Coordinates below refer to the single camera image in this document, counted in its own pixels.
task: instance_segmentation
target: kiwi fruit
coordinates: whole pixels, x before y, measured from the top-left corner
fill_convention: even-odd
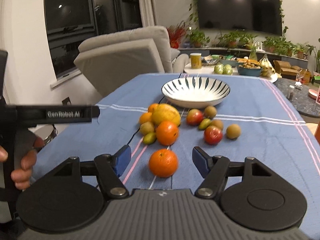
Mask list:
[[[153,144],[157,140],[157,135],[155,132],[148,133],[143,138],[143,143],[146,145]]]
[[[207,129],[209,127],[210,123],[211,123],[211,119],[209,119],[209,118],[203,119],[199,125],[199,130],[203,131],[203,130]]]
[[[229,139],[236,139],[241,135],[241,128],[237,124],[228,126],[226,135]]]
[[[223,130],[223,122],[219,119],[214,119],[211,121],[210,125],[218,127],[221,131]]]
[[[204,110],[204,115],[208,118],[215,118],[217,115],[217,109],[214,106],[207,106]]]
[[[155,126],[152,122],[145,122],[140,126],[140,133],[143,135],[147,135],[148,133],[152,133],[155,131]]]

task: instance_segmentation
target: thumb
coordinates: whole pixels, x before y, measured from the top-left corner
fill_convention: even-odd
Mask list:
[[[7,160],[8,153],[0,146],[0,162],[3,163]]]

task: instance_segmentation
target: yellow melon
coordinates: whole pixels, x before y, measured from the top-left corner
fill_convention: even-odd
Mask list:
[[[159,104],[155,107],[151,119],[156,126],[163,121],[170,121],[179,126],[181,121],[178,110],[168,104]]]

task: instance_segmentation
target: wall-mounted tv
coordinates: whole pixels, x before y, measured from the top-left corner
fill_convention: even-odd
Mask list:
[[[280,0],[198,0],[200,28],[282,35]]]

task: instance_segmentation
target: blue gripper pad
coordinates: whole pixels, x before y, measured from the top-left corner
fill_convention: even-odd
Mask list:
[[[212,162],[212,157],[210,157],[201,148],[194,147],[192,150],[192,161],[200,172],[202,178],[207,177],[210,172],[209,162]]]
[[[129,145],[123,146],[113,155],[112,168],[118,177],[121,177],[131,161],[131,148]]]

